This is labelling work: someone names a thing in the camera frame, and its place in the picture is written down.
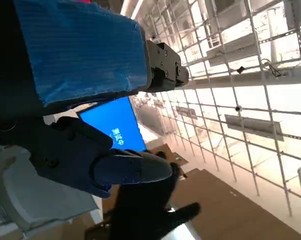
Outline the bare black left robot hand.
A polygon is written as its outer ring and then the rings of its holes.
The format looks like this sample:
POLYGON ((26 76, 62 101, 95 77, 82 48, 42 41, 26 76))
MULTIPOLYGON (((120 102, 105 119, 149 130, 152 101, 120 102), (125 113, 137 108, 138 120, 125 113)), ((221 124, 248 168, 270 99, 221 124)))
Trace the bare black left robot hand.
POLYGON ((130 18, 93 2, 0 0, 0 145, 28 150, 43 178, 101 198, 169 178, 158 156, 115 149, 81 119, 44 116, 188 82, 180 56, 130 18))

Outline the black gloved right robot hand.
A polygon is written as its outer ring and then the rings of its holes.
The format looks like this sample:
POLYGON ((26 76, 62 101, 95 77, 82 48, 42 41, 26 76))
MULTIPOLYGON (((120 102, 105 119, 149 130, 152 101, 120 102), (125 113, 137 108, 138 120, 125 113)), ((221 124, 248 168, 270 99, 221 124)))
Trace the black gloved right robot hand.
POLYGON ((169 212, 167 205, 181 175, 170 163, 172 175, 150 183, 122 185, 110 220, 110 240, 161 240, 201 211, 197 202, 169 212))

